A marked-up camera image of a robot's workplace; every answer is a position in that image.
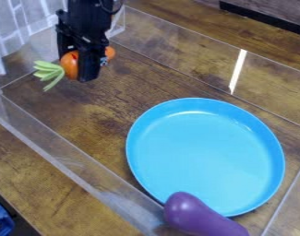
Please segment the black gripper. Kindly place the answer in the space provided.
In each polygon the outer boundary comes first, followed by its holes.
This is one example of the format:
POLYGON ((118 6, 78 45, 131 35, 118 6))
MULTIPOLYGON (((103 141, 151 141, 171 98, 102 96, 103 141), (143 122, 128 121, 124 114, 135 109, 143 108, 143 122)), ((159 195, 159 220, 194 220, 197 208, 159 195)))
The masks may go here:
POLYGON ((114 0, 68 0, 67 10, 59 9, 55 14, 58 57, 78 49, 78 81, 88 82, 98 78, 100 67, 107 64, 104 33, 115 14, 114 0))

